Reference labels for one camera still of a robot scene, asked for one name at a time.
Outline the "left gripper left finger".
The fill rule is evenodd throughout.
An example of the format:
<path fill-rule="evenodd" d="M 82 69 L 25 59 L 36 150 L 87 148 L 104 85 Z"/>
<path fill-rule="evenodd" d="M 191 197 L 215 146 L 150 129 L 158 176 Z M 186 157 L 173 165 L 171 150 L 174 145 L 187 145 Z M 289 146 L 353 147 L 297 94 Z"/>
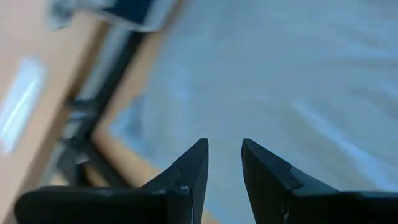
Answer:
<path fill-rule="evenodd" d="M 200 223 L 208 178 L 208 140 L 136 189 L 48 186 L 15 202 L 18 223 Z"/>

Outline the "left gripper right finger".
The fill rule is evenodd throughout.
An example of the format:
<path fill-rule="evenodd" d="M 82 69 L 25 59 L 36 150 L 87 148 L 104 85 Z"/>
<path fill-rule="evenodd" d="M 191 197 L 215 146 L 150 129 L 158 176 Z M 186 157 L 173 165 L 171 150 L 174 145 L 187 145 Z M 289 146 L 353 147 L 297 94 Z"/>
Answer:
<path fill-rule="evenodd" d="M 395 192 L 339 191 L 248 138 L 241 155 L 256 223 L 397 223 Z"/>

